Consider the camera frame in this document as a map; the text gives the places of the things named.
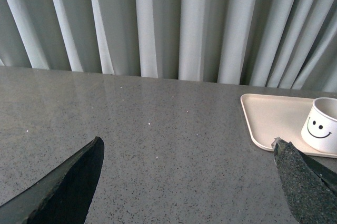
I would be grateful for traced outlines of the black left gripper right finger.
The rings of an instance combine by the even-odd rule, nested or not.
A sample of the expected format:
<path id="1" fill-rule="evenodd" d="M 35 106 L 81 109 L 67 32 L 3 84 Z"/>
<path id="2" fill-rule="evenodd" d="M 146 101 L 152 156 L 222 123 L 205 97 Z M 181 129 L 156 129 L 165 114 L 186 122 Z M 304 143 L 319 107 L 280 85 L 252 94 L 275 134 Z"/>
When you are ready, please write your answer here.
<path id="1" fill-rule="evenodd" d="M 336 223 L 336 173 L 276 137 L 274 161 L 291 214 L 298 223 Z"/>

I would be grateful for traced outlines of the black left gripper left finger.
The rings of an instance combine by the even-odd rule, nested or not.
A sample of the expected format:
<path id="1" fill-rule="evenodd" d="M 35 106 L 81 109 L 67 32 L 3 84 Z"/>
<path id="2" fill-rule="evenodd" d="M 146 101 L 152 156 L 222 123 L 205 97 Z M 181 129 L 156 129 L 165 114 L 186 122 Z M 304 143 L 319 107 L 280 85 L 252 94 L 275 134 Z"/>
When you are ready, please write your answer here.
<path id="1" fill-rule="evenodd" d="M 1 223 L 84 223 L 101 175 L 95 137 L 41 180 L 1 206 Z"/>

